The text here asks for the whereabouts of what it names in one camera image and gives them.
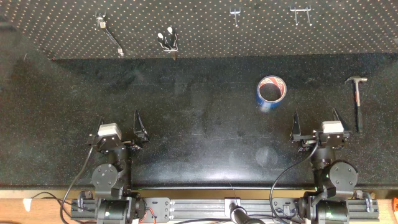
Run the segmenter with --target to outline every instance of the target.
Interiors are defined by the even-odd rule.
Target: perforated board
[[[169,57],[157,42],[177,30],[178,57],[398,52],[398,0],[0,0],[1,13],[48,58]],[[311,7],[295,14],[289,7]],[[238,27],[230,9],[241,9]]]

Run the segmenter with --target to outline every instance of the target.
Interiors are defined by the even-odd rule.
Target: blue tape
[[[268,100],[264,99],[263,96],[261,96],[261,94],[260,94],[260,87],[262,87],[262,86],[265,85],[265,84],[273,84],[273,85],[275,85],[275,86],[278,87],[278,89],[280,90],[280,98],[279,98],[278,100],[275,100],[275,101],[268,101]],[[258,86],[257,86],[257,92],[256,92],[257,102],[258,102],[262,107],[265,107],[265,108],[275,108],[275,107],[278,106],[279,103],[285,98],[286,91],[287,91],[287,89],[286,89],[286,84],[285,84],[285,82],[284,82],[281,78],[279,78],[279,77],[277,77],[277,76],[273,76],[273,75],[267,76],[267,77],[263,78],[263,79],[259,82],[259,84],[258,84]]]

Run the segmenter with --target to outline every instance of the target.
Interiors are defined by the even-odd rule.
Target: hammer handle
[[[361,106],[356,107],[356,122],[357,122],[358,133],[363,134],[363,118],[362,118]]]

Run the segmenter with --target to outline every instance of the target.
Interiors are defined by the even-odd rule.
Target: hammer
[[[359,82],[366,82],[368,78],[361,78],[359,76],[353,76],[349,77],[347,79],[348,82],[350,80],[353,80],[355,83],[355,101],[356,101],[356,128],[359,134],[363,133],[363,122],[362,122],[362,112],[361,112],[361,101],[359,100],[359,87],[358,83]]]

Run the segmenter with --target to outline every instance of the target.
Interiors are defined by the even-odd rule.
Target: black table
[[[240,58],[49,61],[32,50],[4,59],[0,92],[0,184],[3,189],[65,189],[88,153],[100,116],[132,132],[139,110],[151,142],[135,153],[136,189],[269,188],[307,154],[289,143],[294,111],[302,133],[332,120],[336,108],[355,130],[352,75],[360,84],[365,136],[337,152],[359,170],[359,188],[398,187],[398,56],[306,55]],[[267,75],[287,84],[266,113],[255,99]],[[78,188],[105,158],[96,153]],[[313,186],[310,164],[279,187]]]

